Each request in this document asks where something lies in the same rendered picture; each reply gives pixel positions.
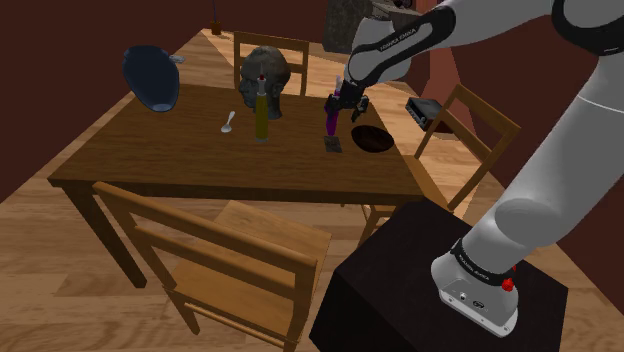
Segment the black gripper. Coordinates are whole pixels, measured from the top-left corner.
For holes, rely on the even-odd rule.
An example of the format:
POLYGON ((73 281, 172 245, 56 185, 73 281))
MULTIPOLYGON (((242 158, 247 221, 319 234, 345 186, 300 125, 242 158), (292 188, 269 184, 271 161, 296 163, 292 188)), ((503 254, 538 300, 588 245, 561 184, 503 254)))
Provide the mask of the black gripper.
POLYGON ((353 123, 367 111, 369 98, 363 95, 364 88, 345 79, 340 88, 340 94, 330 94, 325 102, 325 112, 328 118, 334 117, 340 109, 353 109, 351 116, 353 123))

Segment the purple bottle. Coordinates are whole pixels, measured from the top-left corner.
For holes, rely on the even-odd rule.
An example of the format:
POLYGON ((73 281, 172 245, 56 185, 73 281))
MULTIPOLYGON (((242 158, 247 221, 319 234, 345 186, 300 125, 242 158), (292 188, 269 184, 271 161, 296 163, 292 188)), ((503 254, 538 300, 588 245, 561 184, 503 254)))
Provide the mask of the purple bottle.
MULTIPOLYGON (((335 89, 334 89, 334 92, 332 94, 339 96, 342 82, 343 82, 343 80, 342 80, 341 76, 337 75, 336 76, 335 89)), ((336 113, 334 117, 331 117, 331 118, 327 117, 326 118, 326 132, 327 132, 328 136, 334 136, 335 135, 338 115, 339 115, 339 112, 336 113)))

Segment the dark brown bowl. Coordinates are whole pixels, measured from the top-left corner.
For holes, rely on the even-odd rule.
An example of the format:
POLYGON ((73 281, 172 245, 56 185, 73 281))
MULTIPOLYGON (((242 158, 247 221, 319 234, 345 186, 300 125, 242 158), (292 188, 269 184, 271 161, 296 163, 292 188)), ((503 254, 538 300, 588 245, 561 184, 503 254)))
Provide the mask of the dark brown bowl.
POLYGON ((394 146, 395 142, 390 133, 376 126, 360 125, 351 130, 354 143, 369 153, 380 153, 394 146))

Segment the black box appliance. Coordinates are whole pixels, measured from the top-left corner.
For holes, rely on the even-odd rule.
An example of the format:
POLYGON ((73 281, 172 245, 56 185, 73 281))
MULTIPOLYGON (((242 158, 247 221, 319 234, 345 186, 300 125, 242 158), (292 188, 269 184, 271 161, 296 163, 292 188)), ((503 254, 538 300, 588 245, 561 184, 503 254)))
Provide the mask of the black box appliance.
POLYGON ((410 116, 419 127, 426 131, 434 122, 442 105, 435 99, 423 99, 410 97, 405 106, 410 116))

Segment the grey stone block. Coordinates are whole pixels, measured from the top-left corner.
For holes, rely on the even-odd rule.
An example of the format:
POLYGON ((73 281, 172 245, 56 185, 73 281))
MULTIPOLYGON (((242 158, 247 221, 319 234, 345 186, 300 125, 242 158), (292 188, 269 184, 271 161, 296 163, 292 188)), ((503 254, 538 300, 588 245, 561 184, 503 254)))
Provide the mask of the grey stone block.
POLYGON ((323 49, 326 52, 349 54, 359 23, 371 13, 371 0, 328 0, 323 49))

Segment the olive green bottle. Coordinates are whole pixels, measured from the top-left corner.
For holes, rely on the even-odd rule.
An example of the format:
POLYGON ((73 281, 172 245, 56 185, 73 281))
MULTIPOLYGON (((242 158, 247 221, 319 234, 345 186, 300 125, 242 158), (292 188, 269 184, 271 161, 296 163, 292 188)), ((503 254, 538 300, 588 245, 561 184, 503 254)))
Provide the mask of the olive green bottle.
POLYGON ((266 79, 263 74, 257 79, 258 92, 255 101, 255 139, 257 142, 268 140, 268 102, 265 91, 266 79))

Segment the wooden chair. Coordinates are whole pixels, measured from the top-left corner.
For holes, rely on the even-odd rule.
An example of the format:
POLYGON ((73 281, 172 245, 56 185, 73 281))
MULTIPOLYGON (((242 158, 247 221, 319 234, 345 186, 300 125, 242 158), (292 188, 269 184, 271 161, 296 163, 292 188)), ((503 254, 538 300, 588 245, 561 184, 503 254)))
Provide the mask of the wooden chair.
POLYGON ((210 221, 104 182, 93 188, 192 333, 205 316, 295 351, 330 233, 237 201, 210 221))
POLYGON ((427 128, 415 153, 405 155, 403 160, 424 197, 453 213, 481 183, 519 131, 516 123, 458 84, 427 128), (455 102, 466 106, 500 134, 494 147, 488 147, 450 111, 455 102), (457 166, 461 160, 468 163, 459 173, 461 186, 450 187, 435 180, 444 168, 457 166))
POLYGON ((256 45, 256 46, 272 46, 278 49, 287 49, 302 53, 302 63, 289 63, 289 67, 292 72, 299 73, 301 75, 301 88, 300 95, 305 96, 307 93, 307 78, 309 67, 309 49, 310 44, 307 41, 261 35, 248 32, 235 31, 233 33, 234 42, 234 87, 239 88, 240 73, 244 57, 240 54, 242 44, 256 45))

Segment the brown wooden table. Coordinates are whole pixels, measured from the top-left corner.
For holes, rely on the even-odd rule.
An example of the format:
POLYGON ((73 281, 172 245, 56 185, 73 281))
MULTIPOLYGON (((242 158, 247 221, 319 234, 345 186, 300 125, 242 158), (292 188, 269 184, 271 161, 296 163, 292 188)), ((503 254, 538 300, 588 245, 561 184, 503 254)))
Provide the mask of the brown wooden table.
POLYGON ((61 188, 136 288, 147 280, 94 199, 103 181, 147 197, 402 206, 423 192, 400 152, 367 153, 340 113, 341 153, 327 152, 324 99, 284 95, 283 117, 255 139, 238 91, 183 84, 174 108, 131 100, 48 178, 61 188), (229 113, 232 130, 222 133, 229 113))

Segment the dark robot stand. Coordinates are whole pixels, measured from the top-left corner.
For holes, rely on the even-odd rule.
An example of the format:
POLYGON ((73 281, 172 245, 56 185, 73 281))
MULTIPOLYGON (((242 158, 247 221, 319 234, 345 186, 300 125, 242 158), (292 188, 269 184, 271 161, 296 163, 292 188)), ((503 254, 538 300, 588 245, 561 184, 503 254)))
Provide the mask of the dark robot stand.
POLYGON ((310 340, 320 352, 559 352, 568 289, 526 261, 504 338, 440 300, 431 263, 470 228, 430 201, 404 205, 334 270, 310 340))

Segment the dark blue vase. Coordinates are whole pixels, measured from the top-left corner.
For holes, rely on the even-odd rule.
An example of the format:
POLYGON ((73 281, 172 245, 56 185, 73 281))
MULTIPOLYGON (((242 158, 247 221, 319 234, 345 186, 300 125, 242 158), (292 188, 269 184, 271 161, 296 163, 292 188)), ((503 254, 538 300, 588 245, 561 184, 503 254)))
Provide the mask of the dark blue vase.
POLYGON ((174 108, 179 95, 179 71, 165 50, 151 45, 128 48, 122 72, 132 92, 148 109, 167 112, 174 108))

